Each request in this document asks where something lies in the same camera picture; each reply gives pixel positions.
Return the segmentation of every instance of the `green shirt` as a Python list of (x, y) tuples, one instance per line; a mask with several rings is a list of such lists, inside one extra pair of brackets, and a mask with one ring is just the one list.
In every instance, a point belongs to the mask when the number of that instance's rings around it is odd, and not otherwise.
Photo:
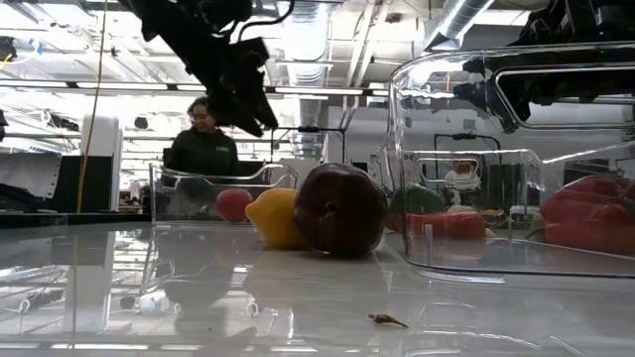
[(190, 174), (234, 176), (238, 167), (236, 143), (220, 130), (212, 134), (185, 130), (172, 144), (165, 166)]

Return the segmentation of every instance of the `laboratory room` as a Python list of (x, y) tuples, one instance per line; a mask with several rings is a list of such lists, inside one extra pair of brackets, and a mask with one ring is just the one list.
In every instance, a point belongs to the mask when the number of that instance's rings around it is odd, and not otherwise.
[(635, 356), (578, 3), (0, 0), (0, 357)]

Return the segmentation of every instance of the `hair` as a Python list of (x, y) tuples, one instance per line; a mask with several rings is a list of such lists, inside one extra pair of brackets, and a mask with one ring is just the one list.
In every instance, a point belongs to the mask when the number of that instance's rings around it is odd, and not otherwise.
[(194, 108), (197, 105), (205, 106), (205, 108), (207, 109), (207, 115), (212, 116), (216, 121), (216, 127), (230, 126), (230, 124), (225, 123), (225, 121), (220, 118), (221, 116), (217, 114), (218, 110), (215, 108), (215, 105), (212, 103), (212, 101), (209, 100), (208, 96), (204, 95), (195, 99), (188, 107), (188, 115), (193, 114)]

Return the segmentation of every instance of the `ceiling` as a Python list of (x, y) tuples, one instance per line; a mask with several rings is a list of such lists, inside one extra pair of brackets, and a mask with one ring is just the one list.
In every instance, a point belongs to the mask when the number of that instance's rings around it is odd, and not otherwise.
[[(425, 22), (438, 16), (443, 8), (442, 0), (390, 0), (385, 3), (386, 20), (370, 23), (366, 50), (372, 54), (364, 65), (358, 56), (357, 74), (359, 86), (386, 83), (391, 72), (401, 63), (412, 60), (416, 44), (423, 41)], [(464, 48), (482, 48), (505, 45), (524, 25), (528, 10), (536, 9), (545, 1), (517, 0), (497, 1), (479, 16), (474, 29), (465, 37)], [(276, 3), (269, 4), (274, 10)], [(366, 0), (348, 0), (329, 3), (330, 17), (327, 23), (327, 55), (322, 59), (328, 68), (325, 85), (340, 87), (351, 84), (356, 43), (362, 14), (372, 6)], [(141, 37), (141, 22), (116, 2), (107, 4), (104, 14), (102, 2), (79, 0), (4, 1), (0, 0), (0, 37), (15, 38), (18, 58), (4, 65), (0, 79), (37, 79), (63, 81), (96, 81), (99, 73), (100, 26), (106, 18), (102, 81), (116, 82), (169, 82), (192, 83), (197, 80), (188, 75), (171, 49), (160, 39), (146, 43)], [(253, 27), (245, 32), (246, 38), (263, 37), (271, 59), (266, 64), (266, 84), (293, 85), (290, 70), (311, 65), (289, 59), (289, 42), (301, 46), (303, 39), (293, 39), (289, 21), (276, 26)], [(501, 30), (511, 29), (505, 33)], [(195, 95), (173, 97), (147, 94), (121, 93), (99, 99), (100, 108), (116, 110), (124, 124), (125, 136), (134, 139), (124, 143), (123, 168), (134, 171), (146, 169), (148, 160), (161, 156), (162, 149), (170, 146), (168, 138), (189, 126), (185, 109)], [(48, 123), (55, 114), (81, 125), (81, 118), (90, 112), (93, 97), (90, 93), (56, 92), (55, 90), (16, 90), (0, 87), (0, 109), (10, 123), (7, 133), (77, 135), (77, 132), (53, 128)], [(298, 98), (277, 96), (270, 98), (282, 126), (296, 126), (301, 122)], [(146, 117), (148, 130), (135, 128), (137, 117)], [(239, 144), (242, 160), (269, 159), (269, 142), (256, 142), (239, 131), (232, 136), (249, 142)], [(160, 141), (141, 140), (139, 137), (160, 136)], [(76, 152), (77, 139), (16, 139), (7, 138), (5, 151), (46, 150), (62, 153)], [(276, 157), (291, 154), (291, 146), (281, 144)]]

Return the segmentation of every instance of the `person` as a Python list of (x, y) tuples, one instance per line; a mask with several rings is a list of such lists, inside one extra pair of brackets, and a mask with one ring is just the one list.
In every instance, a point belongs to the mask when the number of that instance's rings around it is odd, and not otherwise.
[(473, 205), (475, 194), (480, 191), (480, 177), (474, 171), (474, 160), (453, 160), (452, 170), (445, 175), (449, 202), (452, 205)]
[(191, 128), (181, 132), (164, 158), (167, 169), (204, 176), (235, 176), (238, 168), (236, 143), (225, 135), (213, 116), (206, 96), (188, 108)]

